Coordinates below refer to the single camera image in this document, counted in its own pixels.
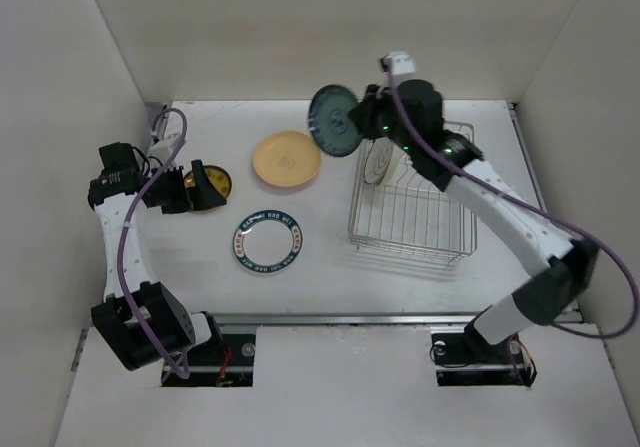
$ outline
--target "wire dish rack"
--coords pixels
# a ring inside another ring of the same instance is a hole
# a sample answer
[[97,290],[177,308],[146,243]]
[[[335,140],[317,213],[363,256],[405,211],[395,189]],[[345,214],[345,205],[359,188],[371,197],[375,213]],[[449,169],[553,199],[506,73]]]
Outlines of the wire dish rack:
[[[445,128],[473,142],[473,126],[445,122]],[[469,209],[440,192],[402,155],[391,180],[366,184],[364,168],[373,142],[363,142],[351,199],[349,238],[361,246],[449,262],[477,247],[477,219]]]

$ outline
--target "yellow disc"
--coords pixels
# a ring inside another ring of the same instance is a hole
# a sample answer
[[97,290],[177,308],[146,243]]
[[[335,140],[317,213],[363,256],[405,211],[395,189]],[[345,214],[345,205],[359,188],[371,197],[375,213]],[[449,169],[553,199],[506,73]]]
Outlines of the yellow disc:
[[297,187],[320,169],[320,149],[302,132],[286,130],[264,139],[253,153],[253,168],[274,187]]
[[[211,182],[216,190],[220,192],[225,199],[229,197],[229,194],[231,193],[232,183],[231,177],[229,176],[227,171],[216,165],[205,165],[204,171],[207,174],[209,182]],[[189,171],[187,175],[184,176],[184,186],[188,188],[195,187],[195,185],[196,181],[193,178],[193,172]]]

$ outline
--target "white plate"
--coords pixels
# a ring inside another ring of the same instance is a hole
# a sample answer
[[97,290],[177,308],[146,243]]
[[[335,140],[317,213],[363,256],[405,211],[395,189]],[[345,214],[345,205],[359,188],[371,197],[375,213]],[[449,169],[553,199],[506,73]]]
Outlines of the white plate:
[[238,262],[260,274],[278,272],[289,266],[302,248],[302,229],[290,215],[279,210],[251,214],[233,236]]
[[402,151],[391,140],[377,139],[364,164],[365,183],[380,183],[383,177],[393,176],[401,156]]

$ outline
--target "orange plate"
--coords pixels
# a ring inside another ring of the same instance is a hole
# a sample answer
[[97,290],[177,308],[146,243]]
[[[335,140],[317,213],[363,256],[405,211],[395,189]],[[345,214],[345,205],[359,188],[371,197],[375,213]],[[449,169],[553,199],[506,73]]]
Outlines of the orange plate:
[[302,132],[285,130],[264,139],[253,153],[253,168],[274,187],[298,187],[313,179],[322,163],[320,149]]

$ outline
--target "white table surface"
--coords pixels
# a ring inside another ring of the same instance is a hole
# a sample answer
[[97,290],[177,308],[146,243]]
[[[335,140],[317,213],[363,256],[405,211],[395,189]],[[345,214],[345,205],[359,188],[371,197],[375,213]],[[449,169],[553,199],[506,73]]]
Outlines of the white table surface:
[[602,343],[522,339],[531,390],[438,387],[425,327],[261,328],[253,388],[160,388],[160,363],[128,372],[91,330],[56,446],[638,445]]
[[[175,102],[189,119],[178,163],[226,169],[233,180],[229,204],[210,213],[161,215],[151,209],[144,227],[154,268],[191,310],[215,313],[474,313],[511,292],[526,274],[484,224],[478,249],[451,266],[389,259],[356,250],[347,223],[356,155],[323,156],[318,177],[297,192],[275,190],[253,172],[256,145],[280,130],[306,131],[306,101]],[[451,101],[447,119],[468,122],[475,142],[501,176],[526,200],[535,193],[507,105],[503,101]],[[167,132],[177,132],[172,115]],[[300,224],[304,243],[297,260],[269,276],[235,259],[231,241],[240,223],[262,209],[277,209]]]

